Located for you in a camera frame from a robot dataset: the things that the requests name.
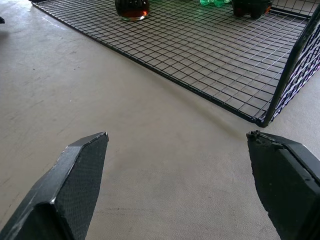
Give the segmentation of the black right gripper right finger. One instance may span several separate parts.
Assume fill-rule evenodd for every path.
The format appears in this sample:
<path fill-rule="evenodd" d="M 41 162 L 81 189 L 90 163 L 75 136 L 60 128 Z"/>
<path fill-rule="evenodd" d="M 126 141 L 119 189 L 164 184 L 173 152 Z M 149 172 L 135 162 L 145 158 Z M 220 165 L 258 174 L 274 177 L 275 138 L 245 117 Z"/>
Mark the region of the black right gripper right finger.
<path fill-rule="evenodd" d="M 305 145 L 250 131 L 246 135 L 258 197 L 282 240 L 320 238 L 320 160 Z"/>

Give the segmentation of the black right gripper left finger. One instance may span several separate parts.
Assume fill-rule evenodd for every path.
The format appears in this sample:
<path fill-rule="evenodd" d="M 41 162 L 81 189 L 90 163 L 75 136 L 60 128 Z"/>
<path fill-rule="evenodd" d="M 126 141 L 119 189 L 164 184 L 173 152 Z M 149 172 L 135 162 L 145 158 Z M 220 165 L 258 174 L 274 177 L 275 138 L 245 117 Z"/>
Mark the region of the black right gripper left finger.
<path fill-rule="evenodd" d="M 0 231 L 2 240 L 84 240 L 100 193 L 109 137 L 68 145 Z"/>

